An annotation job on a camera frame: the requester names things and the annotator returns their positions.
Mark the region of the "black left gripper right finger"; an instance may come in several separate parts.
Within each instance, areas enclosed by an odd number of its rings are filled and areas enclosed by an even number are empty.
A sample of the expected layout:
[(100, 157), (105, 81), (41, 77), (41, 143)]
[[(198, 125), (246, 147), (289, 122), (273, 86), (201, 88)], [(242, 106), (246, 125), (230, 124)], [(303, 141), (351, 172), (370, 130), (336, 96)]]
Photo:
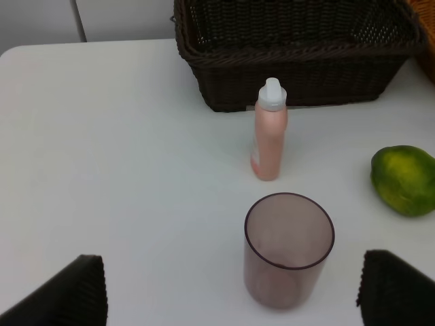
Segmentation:
[(434, 280), (387, 250), (369, 250), (356, 305), (364, 325), (433, 325)]

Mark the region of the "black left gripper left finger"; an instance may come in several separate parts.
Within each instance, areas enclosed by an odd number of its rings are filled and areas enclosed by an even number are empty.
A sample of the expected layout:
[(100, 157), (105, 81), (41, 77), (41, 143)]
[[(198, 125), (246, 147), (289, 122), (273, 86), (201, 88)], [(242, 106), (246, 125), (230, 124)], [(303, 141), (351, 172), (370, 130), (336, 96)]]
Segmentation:
[(2, 325), (106, 325), (108, 300), (103, 258), (80, 255), (15, 306)]

